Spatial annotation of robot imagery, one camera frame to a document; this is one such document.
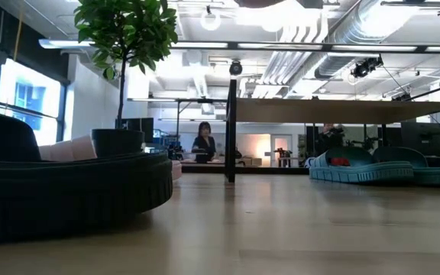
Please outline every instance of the security camera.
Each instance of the security camera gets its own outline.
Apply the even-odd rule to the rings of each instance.
[[[232,61],[232,65],[230,65],[230,74],[233,76],[238,76],[241,73],[242,73],[241,61],[239,60]]]

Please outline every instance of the red object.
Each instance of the red object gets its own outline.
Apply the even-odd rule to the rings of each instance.
[[[336,166],[350,166],[349,160],[345,157],[333,157],[330,159],[330,164]]]

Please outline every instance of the woman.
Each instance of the woman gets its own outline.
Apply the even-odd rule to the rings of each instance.
[[[192,144],[192,151],[194,153],[205,153],[197,154],[197,163],[208,163],[212,161],[216,153],[215,139],[210,137],[212,133],[212,127],[208,122],[202,122],[198,127],[198,137],[195,138],[195,142]]]

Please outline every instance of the ceiling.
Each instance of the ceiling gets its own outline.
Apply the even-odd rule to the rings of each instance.
[[[222,2],[224,5],[221,8],[212,5],[212,11],[220,14],[221,18],[221,24],[215,31],[207,31],[202,27],[202,13],[205,10],[203,7],[177,6],[179,24],[176,32],[180,35],[180,40],[279,41],[281,39],[282,31],[269,32],[260,25],[238,24],[239,16],[244,16],[244,14],[240,12],[233,0]],[[329,29],[356,0],[339,0],[339,2],[340,6],[337,9],[326,12]],[[15,16],[18,16],[20,12],[19,3],[21,2],[0,0],[0,6]],[[24,22],[33,29],[50,39],[76,39],[73,10],[79,3],[67,0],[24,0],[24,3]],[[383,43],[440,44],[438,12],[439,8],[421,8]],[[265,21],[271,21],[273,17],[266,18]],[[170,58],[157,65],[156,73],[149,72],[149,79],[153,79],[150,85],[151,91],[175,97],[175,92],[186,91],[188,87],[194,86],[193,77],[196,72],[183,66],[183,54],[184,51],[174,51]],[[207,86],[228,86],[230,80],[228,68],[231,60],[242,62],[243,74],[260,76],[270,64],[272,54],[273,52],[269,51],[204,50],[202,55],[207,67],[203,73],[206,84]],[[387,71],[379,68],[368,77],[354,83],[354,79],[348,76],[348,70],[342,70],[335,77],[337,81],[328,81],[322,87],[323,93],[320,89],[312,92],[323,99],[364,99],[364,97],[381,99],[382,95],[391,95],[391,91],[397,92],[399,86],[407,87],[406,85],[410,83],[413,91],[423,92],[429,90],[429,83],[439,80],[440,55],[384,54],[382,57]],[[87,59],[86,55],[81,57],[82,61],[86,62]],[[297,98],[296,91],[293,90],[290,97]]]

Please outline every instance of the black hair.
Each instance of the black hair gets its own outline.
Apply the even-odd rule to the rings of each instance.
[[[212,133],[212,126],[210,126],[210,124],[208,122],[204,121],[204,122],[200,123],[199,127],[198,127],[198,136],[199,137],[202,135],[202,128],[203,127],[207,127],[210,134]]]

